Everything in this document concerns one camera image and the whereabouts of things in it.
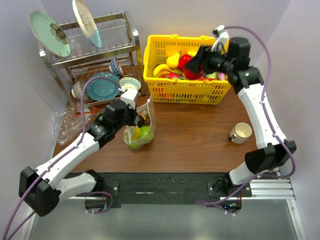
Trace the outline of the red apple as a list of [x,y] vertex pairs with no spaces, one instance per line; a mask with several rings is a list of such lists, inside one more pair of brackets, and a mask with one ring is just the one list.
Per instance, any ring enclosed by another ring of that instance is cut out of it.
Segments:
[[194,73],[191,70],[189,70],[187,68],[184,68],[183,75],[188,80],[197,80],[197,79],[200,79],[202,77],[203,70],[200,69],[199,72]]

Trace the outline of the dark mangosteen front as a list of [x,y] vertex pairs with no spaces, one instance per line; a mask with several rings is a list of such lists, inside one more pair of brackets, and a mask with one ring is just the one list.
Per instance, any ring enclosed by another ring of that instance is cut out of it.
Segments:
[[140,114],[138,116],[137,126],[139,128],[143,127],[146,124],[146,120],[147,120],[146,116]]

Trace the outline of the yellow lemon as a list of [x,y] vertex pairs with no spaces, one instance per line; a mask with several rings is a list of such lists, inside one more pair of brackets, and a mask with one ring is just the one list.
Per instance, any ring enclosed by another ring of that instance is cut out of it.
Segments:
[[137,139],[139,139],[141,134],[140,128],[138,126],[136,126],[133,130],[133,133],[131,134],[131,140],[135,141]]

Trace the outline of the green apple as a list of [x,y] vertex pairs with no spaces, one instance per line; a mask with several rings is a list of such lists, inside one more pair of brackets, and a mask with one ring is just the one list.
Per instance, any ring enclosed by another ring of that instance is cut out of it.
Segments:
[[148,132],[149,132],[149,130],[150,130],[150,126],[147,126],[147,125],[142,126],[142,127],[139,129],[140,134],[139,134],[139,136],[138,136],[138,139],[141,139],[141,138],[143,138],[145,135],[147,135]]
[[140,148],[142,148],[144,145],[149,144],[153,141],[152,138],[146,138],[146,139],[137,139],[131,143],[128,143],[126,146],[130,149],[130,150],[138,150]]

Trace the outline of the clear polka dot zip bag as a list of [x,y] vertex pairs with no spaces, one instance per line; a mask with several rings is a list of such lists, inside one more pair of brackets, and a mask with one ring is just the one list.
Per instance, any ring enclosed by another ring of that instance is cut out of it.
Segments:
[[126,126],[123,141],[131,152],[139,151],[151,143],[155,136],[155,112],[153,98],[150,96],[146,103],[138,107],[138,122],[136,126]]

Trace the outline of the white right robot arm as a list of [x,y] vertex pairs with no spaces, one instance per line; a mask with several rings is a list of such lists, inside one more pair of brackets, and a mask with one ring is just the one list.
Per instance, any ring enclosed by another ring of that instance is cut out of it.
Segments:
[[263,174],[283,166],[296,149],[296,143],[287,140],[271,111],[265,82],[260,71],[250,66],[249,41],[244,37],[232,37],[226,53],[215,41],[211,46],[201,45],[196,55],[185,65],[187,70],[205,73],[221,72],[241,100],[255,134],[257,149],[245,154],[244,162],[226,173],[214,187],[233,197],[242,184],[257,174]]

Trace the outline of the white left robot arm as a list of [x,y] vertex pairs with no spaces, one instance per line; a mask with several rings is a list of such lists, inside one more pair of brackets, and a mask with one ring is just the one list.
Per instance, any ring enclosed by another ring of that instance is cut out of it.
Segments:
[[48,215],[58,203],[70,197],[90,193],[99,196],[105,180],[94,170],[66,178],[66,175],[91,154],[112,141],[124,126],[137,124],[135,100],[114,100],[97,116],[71,145],[36,169],[26,167],[20,173],[19,196],[40,217]]

